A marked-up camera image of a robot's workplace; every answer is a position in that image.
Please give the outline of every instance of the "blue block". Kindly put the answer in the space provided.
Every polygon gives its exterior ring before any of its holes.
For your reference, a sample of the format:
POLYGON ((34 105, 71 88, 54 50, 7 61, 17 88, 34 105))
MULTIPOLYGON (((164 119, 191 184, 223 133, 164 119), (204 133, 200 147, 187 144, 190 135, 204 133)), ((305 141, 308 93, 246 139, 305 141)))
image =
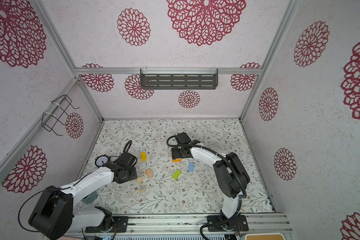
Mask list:
POLYGON ((188 165, 188 171, 193 172, 193 162, 190 162, 188 165))

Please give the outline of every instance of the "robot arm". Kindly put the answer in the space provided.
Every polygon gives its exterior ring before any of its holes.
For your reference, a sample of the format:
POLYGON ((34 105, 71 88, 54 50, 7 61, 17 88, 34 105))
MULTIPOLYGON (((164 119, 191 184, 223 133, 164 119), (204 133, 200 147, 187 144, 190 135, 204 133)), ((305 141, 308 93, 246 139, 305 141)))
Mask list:
POLYGON ((47 187, 39 198, 28 223, 51 240, 67 231, 96 227, 107 232, 112 228, 112 213, 102 207, 73 210, 73 207, 96 189, 111 182, 123 183, 137 178, 134 164, 137 158, 124 149, 116 161, 109 161, 80 180, 47 187))
MULTIPOLYGON (((203 144, 200 141, 191 141, 185 132, 170 137, 167 140, 167 144, 171 138, 175 138, 178 145, 182 145, 181 147, 173 147, 171 149, 173 159, 193 157, 214 168, 218 185, 225 194, 223 208, 220 213, 221 218, 229 219, 232 217, 237 209, 239 209, 239 204, 241 204, 240 198, 246 197, 246 192, 242 192, 234 174, 228 171, 226 162, 222 161, 217 154, 213 154, 204 149, 203 144), (187 144, 200 145, 200 147, 187 147, 187 144)), ((231 163, 233 170, 236 172, 240 182, 246 189, 247 184, 250 182, 250 177, 239 157, 233 152, 229 154, 220 153, 220 155, 225 157, 231 163)))

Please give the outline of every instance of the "wire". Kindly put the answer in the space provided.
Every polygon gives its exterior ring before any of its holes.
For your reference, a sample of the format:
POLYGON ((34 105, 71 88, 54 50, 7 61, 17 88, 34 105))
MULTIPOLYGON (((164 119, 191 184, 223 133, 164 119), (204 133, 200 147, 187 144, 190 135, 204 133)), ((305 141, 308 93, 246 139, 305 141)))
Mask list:
POLYGON ((112 240, 113 240, 113 239, 115 239, 115 236, 116 236, 116 231, 117 231, 117 224, 116 224, 116 223, 114 223, 114 226, 115 226, 115 233, 113 234, 113 238, 112 238, 112 240))
POLYGON ((81 232, 82 232, 82 234, 83 234, 84 240, 87 240, 87 239, 85 238, 85 235, 84 235, 84 230, 83 230, 83 228, 81 228, 81 232))
POLYGON ((173 135, 173 136, 170 136, 168 139, 167 139, 167 145, 169 147, 198 147, 198 148, 201 148, 201 149, 205 149, 209 152, 212 152, 213 154, 215 154, 217 157, 221 158, 225 164, 229 167, 229 169, 232 171, 233 175, 235 176, 235 178, 237 179, 237 182, 240 186, 240 189, 243 193, 243 195, 240 195, 238 198, 239 198, 239 204, 238 204, 238 209, 236 210, 236 214, 233 214, 230 218, 228 218, 227 220, 225 221, 222 221, 222 222, 218 222, 218 223, 212 223, 212 224, 205 224, 203 226, 200 227, 200 234, 202 235, 202 237, 205 239, 205 240, 209 240, 208 238, 206 238, 206 236, 203 234, 203 228, 206 228, 206 227, 213 227, 213 226, 217 226, 217 225, 221 225, 221 224, 225 224, 229 221, 231 221, 232 219, 234 219, 235 217, 237 217, 239 214, 240 214, 240 208, 241 208, 241 198, 243 196, 246 197, 246 192, 245 192, 245 188, 239 178, 239 175, 237 174, 236 170, 233 168, 232 164, 228 161, 228 159, 226 159, 224 156, 222 156, 221 154, 219 154, 218 152, 216 151, 213 151, 212 149, 208 148, 208 147, 205 147, 205 146, 201 146, 201 145, 196 145, 196 144, 177 144, 177 145, 171 145, 169 144, 169 140, 172 139, 172 138, 176 138, 178 139, 178 136, 177 135, 173 135))
MULTIPOLYGON (((77 183, 73 184, 71 187, 73 187, 74 185, 78 184, 81 180, 83 180, 86 176, 88 176, 88 175, 90 175, 90 174, 91 174, 91 172, 88 173, 87 175, 85 175, 84 177, 82 177, 80 180, 77 181, 77 183)), ((19 209, 19 212, 18 212, 18 214, 17 214, 17 221, 19 222, 20 227, 23 228, 24 230, 29 231, 29 232, 39 232, 39 231, 29 230, 29 229, 23 227, 23 225, 22 225, 21 222, 20 222, 20 212, 21 212, 21 209, 24 207, 24 205, 25 205, 31 198, 33 198, 34 196, 36 196, 36 195, 38 195, 39 193, 44 192, 44 191, 50 191, 50 190, 51 190, 51 191, 55 191, 55 190, 61 191, 61 190, 66 190, 66 189, 71 188, 71 187, 66 187, 66 188, 63 188, 63 189, 44 189, 44 190, 41 190, 41 191, 33 194, 31 197, 29 197, 29 198, 21 205, 21 207, 20 207, 20 209, 19 209)))
POLYGON ((132 140, 129 140, 125 145, 123 152, 128 152, 131 145, 132 145, 132 140))
POLYGON ((240 232, 244 229, 244 228, 243 228, 243 225, 241 225, 241 223, 238 222, 238 223, 237 223, 237 227, 239 228, 237 234, 240 234, 240 232))

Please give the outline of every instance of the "leaf pattern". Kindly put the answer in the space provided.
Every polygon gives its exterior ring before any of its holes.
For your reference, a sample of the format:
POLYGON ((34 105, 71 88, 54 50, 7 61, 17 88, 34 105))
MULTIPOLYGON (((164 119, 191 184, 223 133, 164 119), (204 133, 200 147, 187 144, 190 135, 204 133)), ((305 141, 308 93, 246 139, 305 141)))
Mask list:
POLYGON ((76 208, 101 206, 114 214, 220 212, 223 193, 213 168, 197 159, 171 161, 166 141, 180 132, 186 132, 192 140, 197 139, 216 151, 236 153, 251 178, 247 186, 248 197, 243 199, 241 211, 273 212, 237 119, 106 121, 83 176, 96 170, 94 160, 97 156, 118 156, 127 141, 132 140, 129 152, 137 157, 138 176, 140 170, 151 168, 154 177, 143 184, 136 180, 123 184, 112 182, 97 189, 98 197, 93 203, 80 202, 76 208), (146 153, 147 161, 141 161, 141 152, 146 153), (188 172, 189 162, 194 163, 193 173, 188 172), (174 180, 172 174, 176 170, 182 173, 174 180), (139 185, 145 185, 146 190, 139 192, 139 185))

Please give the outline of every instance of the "ventilation grille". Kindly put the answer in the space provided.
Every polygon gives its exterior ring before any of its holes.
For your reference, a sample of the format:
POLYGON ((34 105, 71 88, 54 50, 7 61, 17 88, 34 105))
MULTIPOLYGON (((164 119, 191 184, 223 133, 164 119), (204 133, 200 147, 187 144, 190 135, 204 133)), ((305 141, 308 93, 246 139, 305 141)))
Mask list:
MULTIPOLYGON (((207 234, 209 240, 225 240, 223 234, 207 234)), ((123 235, 110 240, 203 240, 201 235, 123 235)))
POLYGON ((142 89, 216 89, 218 83, 216 74, 144 74, 140 69, 142 89))

